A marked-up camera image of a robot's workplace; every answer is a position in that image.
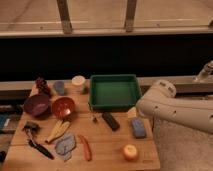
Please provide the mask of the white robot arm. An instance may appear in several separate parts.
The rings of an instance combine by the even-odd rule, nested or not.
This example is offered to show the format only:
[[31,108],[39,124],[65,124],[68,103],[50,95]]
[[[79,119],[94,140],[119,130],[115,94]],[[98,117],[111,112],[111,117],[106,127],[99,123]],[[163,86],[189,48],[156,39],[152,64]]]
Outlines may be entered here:
[[136,102],[142,116],[152,116],[213,134],[213,100],[183,100],[175,97],[175,85],[158,79]]

